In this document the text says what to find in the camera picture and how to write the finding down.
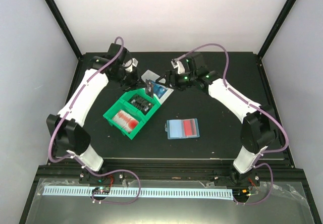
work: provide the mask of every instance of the black metal frame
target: black metal frame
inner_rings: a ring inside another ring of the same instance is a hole
[[[70,91],[68,93],[68,99],[69,99],[73,95],[75,88],[77,87],[76,82],[77,82],[77,79],[80,77],[80,66],[82,65],[82,62],[83,62],[82,61],[83,56],[67,24],[65,23],[64,18],[60,13],[55,1],[54,0],[45,0],[45,1],[48,4],[48,7],[52,11],[57,23],[59,24],[67,41],[69,42],[71,48],[73,49],[76,57],[79,60],[73,77],[73,82],[70,87]],[[260,77],[262,79],[263,87],[267,95],[267,99],[270,105],[274,107],[275,114],[279,122],[280,122],[280,118],[268,83],[268,79],[266,77],[266,73],[262,66],[261,59],[263,58],[264,54],[268,50],[270,44],[272,43],[278,30],[280,29],[281,25],[286,19],[295,1],[296,0],[286,1],[270,33],[268,34],[264,44],[262,45],[258,55],[255,55],[256,63],[259,69]],[[322,223],[318,215],[318,211],[317,211],[315,202],[313,200],[313,196],[309,188],[304,171],[294,168],[294,161],[289,148],[286,151],[284,151],[284,156],[285,156],[285,160],[281,160],[279,162],[266,161],[272,166],[275,181],[301,182],[315,223],[317,224]],[[161,161],[161,160],[109,159],[107,160],[107,162],[111,168],[109,170],[129,169],[136,172],[139,177],[144,179],[147,179],[148,177],[150,177],[154,179],[168,179],[168,180],[171,179],[172,177],[179,177],[182,179],[190,179],[190,180],[192,178],[195,180],[197,179],[209,180],[211,176],[214,176],[214,172],[216,171],[221,172],[223,169],[229,168],[230,165],[232,164],[231,160],[222,160],[222,161],[215,161],[215,162],[210,160],[206,160],[206,161],[199,160],[199,161],[190,161],[190,162],[182,162],[182,163],[168,160],[167,163],[165,163],[164,161]],[[60,163],[55,163],[55,164],[48,163],[47,165],[39,166],[19,223],[25,223],[27,219],[28,212],[32,204],[33,196],[36,191],[40,178],[78,179],[81,173],[82,173],[82,169],[80,168],[79,164],[71,159],[66,159]],[[258,169],[257,175],[263,181],[270,180],[270,174],[265,168]]]
[[[68,28],[67,24],[65,23],[65,20],[59,10],[59,8],[57,7],[56,3],[54,0],[45,0],[50,11],[52,12],[52,14],[54,15],[58,25],[60,26],[62,32],[64,33],[67,41],[69,42],[73,52],[75,53],[75,56],[77,57],[77,59],[81,59],[82,58],[82,53],[79,49],[79,47],[77,46],[71,32],[70,29]]]

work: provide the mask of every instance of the black table surface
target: black table surface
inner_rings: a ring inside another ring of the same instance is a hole
[[[86,53],[80,61],[81,82],[89,60],[103,53]],[[182,52],[133,52],[140,75],[151,70],[159,75],[171,70],[171,59]],[[223,72],[223,52],[203,52],[210,70]],[[230,52],[227,80],[248,98],[262,105],[268,104],[261,77],[252,52]],[[235,159],[241,149],[241,123],[238,118],[217,100],[196,88],[174,91],[151,117],[141,131],[130,140],[115,127],[109,125],[103,114],[123,94],[118,83],[109,82],[90,109],[84,129],[91,136],[91,145],[103,158],[129,159]],[[166,120],[197,118],[200,137],[168,140],[165,132]],[[279,140],[269,149],[280,148]],[[57,156],[65,154],[61,149]],[[264,159],[284,159],[282,153],[267,154]]]

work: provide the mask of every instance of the small black object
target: small black object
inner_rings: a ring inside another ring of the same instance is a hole
[[[97,194],[97,195],[99,195],[99,194],[102,194],[103,195],[104,194],[104,195],[106,195],[106,194],[109,194],[109,193],[110,193],[110,187],[96,187],[91,192],[92,195],[93,194]],[[100,200],[104,200],[106,197],[105,196],[102,196],[102,197],[100,197],[100,196],[93,196],[93,198],[95,200],[99,200],[100,201]]]
[[[274,109],[270,105],[260,108],[275,117]],[[276,125],[258,111],[247,114],[243,119],[240,139],[244,148],[249,152],[259,153],[262,148],[272,143],[277,135]]]
[[[248,194],[250,193],[249,191],[247,191],[247,193],[244,193],[243,189],[232,189],[232,192],[236,201],[240,203],[245,203],[249,199],[249,196],[248,196]]]
[[[149,102],[138,94],[135,94],[128,102],[140,110],[144,115],[146,115],[154,106],[153,103]]]
[[[153,98],[153,83],[150,80],[146,79],[146,88],[145,88],[145,93],[148,95],[150,98]]]
[[[215,186],[227,186],[233,188],[246,188],[250,186],[248,177],[255,179],[256,170],[252,169],[244,174],[240,174],[233,164],[229,168],[224,168],[222,170],[217,170],[213,172],[216,178],[211,178],[211,181],[214,181]],[[254,181],[256,186],[260,185],[259,181]]]
[[[218,72],[209,71],[200,52],[190,54],[183,66],[185,73],[177,74],[177,69],[166,71],[164,75],[156,79],[156,83],[177,90],[185,90],[186,88],[196,86],[205,93],[208,93],[208,86],[214,80],[221,78]]]
[[[120,45],[111,43],[105,55],[101,57],[94,56],[90,60],[88,69],[99,70],[116,56],[120,48]],[[119,82],[121,86],[127,85],[128,88],[125,91],[143,88],[145,86],[143,86],[143,82],[141,82],[141,79],[138,77],[137,67],[133,67],[132,71],[130,72],[126,70],[128,67],[123,66],[127,52],[128,50],[124,47],[118,58],[113,63],[108,65],[104,70],[102,70],[101,73],[106,74],[109,80]]]
[[[46,119],[50,135],[53,134],[60,122],[59,115],[49,115]],[[75,152],[77,155],[85,152],[91,142],[90,135],[74,119],[64,120],[55,137],[54,147],[61,146],[65,150]]]

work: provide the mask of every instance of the green plastic box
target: green plastic box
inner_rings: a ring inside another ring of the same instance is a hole
[[[153,107],[150,109],[150,111],[144,115],[140,110],[138,110],[136,107],[128,103],[128,100],[130,100],[135,94],[140,95],[144,99],[148,100],[153,104]],[[124,93],[114,105],[111,106],[111,108],[104,113],[103,117],[107,119],[109,124],[111,126],[115,126],[118,128],[123,135],[126,135],[131,140],[137,135],[137,133],[143,128],[143,126],[148,122],[148,120],[152,117],[152,115],[158,110],[160,107],[160,103],[156,96],[154,95],[154,99],[150,98],[148,95],[145,94],[145,89],[137,89],[132,90],[129,92]],[[126,113],[130,114],[133,118],[135,118],[139,124],[135,127],[135,129],[132,130],[131,133],[126,132],[123,128],[121,128],[117,123],[115,123],[112,118],[118,113],[119,110],[124,110]]]

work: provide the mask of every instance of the red wire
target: red wire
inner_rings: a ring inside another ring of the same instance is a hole
[[[111,188],[111,186],[112,186],[112,184],[113,184],[113,181],[114,181],[114,178],[113,178],[113,176],[112,176],[112,175],[108,175],[108,177],[110,177],[110,178],[111,178],[110,185],[109,185],[109,187]]]
[[[254,182],[252,181],[252,179],[251,179],[251,178],[248,178],[248,180],[249,180],[249,182],[250,182],[254,187],[256,187],[256,189],[257,189],[257,190],[259,190],[259,189],[258,189],[258,187],[254,184]]]

